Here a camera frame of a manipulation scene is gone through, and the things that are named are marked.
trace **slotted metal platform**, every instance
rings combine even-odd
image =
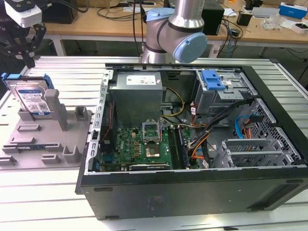
[[[138,59],[41,57],[35,68],[25,68],[22,74],[35,76],[47,73],[59,90],[60,102],[66,105],[67,110],[73,110],[76,105],[85,105],[94,113],[105,63],[138,63]],[[266,59],[199,59],[194,63],[252,66],[308,136],[308,94],[280,64]],[[18,109],[18,102],[7,92],[0,101],[0,147],[7,141],[19,119]],[[77,176],[77,168],[0,171],[0,230],[84,231],[90,228],[100,231],[201,231],[223,230],[223,227],[234,227],[242,231],[308,229],[307,190],[269,212],[98,221],[86,198],[75,194]]]

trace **ram slot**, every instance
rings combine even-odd
[[[177,141],[178,153],[180,156],[181,168],[185,169],[186,167],[188,167],[189,161],[188,161],[188,156],[187,156],[181,128],[175,129],[175,137]]]
[[[177,141],[174,129],[168,128],[169,149],[171,153],[171,160],[173,169],[181,169],[180,155],[177,149]]]

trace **wooden table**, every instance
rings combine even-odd
[[[235,3],[225,1],[225,6],[239,11],[244,5],[244,0],[237,0]],[[121,8],[111,9],[109,17],[119,17],[131,14],[130,12],[119,11]],[[228,20],[236,23],[237,17],[229,17]],[[259,47],[288,47],[288,48],[308,48],[308,35],[299,35],[290,29],[264,30],[261,27],[263,19],[252,18],[248,26],[242,26],[243,37],[238,41],[239,46],[259,46]],[[137,41],[141,41],[141,23],[135,21]],[[59,56],[66,55],[62,40],[94,40],[94,41],[134,41],[132,20],[112,21],[97,15],[95,8],[90,8],[87,13],[78,13],[72,24],[61,25],[46,23],[47,34],[45,38],[52,39]],[[144,37],[146,36],[146,25],[144,25]],[[217,53],[224,43],[227,30],[221,26],[217,36],[207,36],[208,43],[212,45],[210,56],[217,57]]]

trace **desk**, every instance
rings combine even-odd
[[[235,3],[225,1],[225,5],[239,11],[244,5],[244,0],[237,0]],[[273,5],[262,5],[262,7],[278,7]],[[236,23],[236,17],[229,17],[228,20]],[[293,21],[299,21],[295,18],[288,18]],[[308,48],[308,35],[300,35],[288,28],[282,30],[265,30],[261,23],[263,19],[252,17],[248,26],[241,26],[244,31],[243,37],[238,41],[239,46],[257,46],[257,47],[288,47],[288,48]],[[220,28],[222,34],[226,34],[227,30],[224,26]]]
[[[137,58],[123,59],[138,63]],[[105,63],[118,62],[118,57],[41,57],[36,67],[31,70],[25,68],[22,74],[35,76],[48,73],[59,89],[60,102],[65,103],[67,110],[84,105],[95,112],[101,83],[101,78],[97,76],[103,73]],[[297,99],[294,95],[301,95],[301,92],[307,94],[281,65],[268,59],[198,59],[194,63],[250,65],[265,81],[284,82],[277,89],[270,86],[277,95],[287,97],[290,94],[292,99]],[[80,85],[83,85],[82,89],[72,91]],[[7,92],[0,100],[0,148],[16,125],[18,109],[18,102]],[[297,109],[295,116],[296,113],[304,114],[300,109]],[[308,227],[308,190],[274,211],[98,221],[85,196],[74,193],[77,176],[77,168],[0,171],[0,230],[218,231],[231,226],[241,231],[306,231]]]
[[[129,12],[117,12],[108,14],[109,17],[119,17],[129,15]],[[52,39],[57,54],[59,56],[66,55],[62,40],[94,40],[94,41],[134,41],[132,21],[112,21],[100,17],[96,13],[95,8],[90,8],[87,13],[78,13],[72,24],[56,24],[46,23],[47,33],[45,38]],[[146,25],[144,27],[144,40],[146,37]],[[141,41],[141,23],[140,20],[135,21],[137,41]],[[207,36],[209,44],[213,45],[216,53],[222,45],[226,34],[224,31],[219,32],[218,36]]]
[[[244,0],[237,0],[230,3],[227,0],[225,5],[239,11],[244,4]],[[123,16],[131,13],[117,12],[108,14],[110,17]],[[236,23],[237,17],[228,19]],[[252,18],[248,26],[242,26],[243,37],[238,41],[239,46],[258,46],[258,47],[288,47],[288,48],[308,48],[308,35],[299,35],[290,29],[282,28],[279,30],[264,30],[261,27],[263,19]],[[62,25],[46,23],[47,34],[45,38],[52,39],[59,56],[66,55],[62,40],[95,40],[95,41],[134,41],[132,21],[111,21],[97,15],[95,8],[90,8],[87,13],[78,13],[77,18],[72,24]],[[146,36],[146,25],[144,25],[144,37]],[[216,58],[217,53],[224,43],[227,30],[221,26],[217,36],[207,36],[208,43],[212,45],[210,56]],[[141,41],[140,20],[136,20],[136,37]]]

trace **blue hard drive label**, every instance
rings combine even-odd
[[[43,93],[40,90],[18,90],[18,94],[27,107],[28,111],[37,116],[50,114],[47,103],[42,99]]]

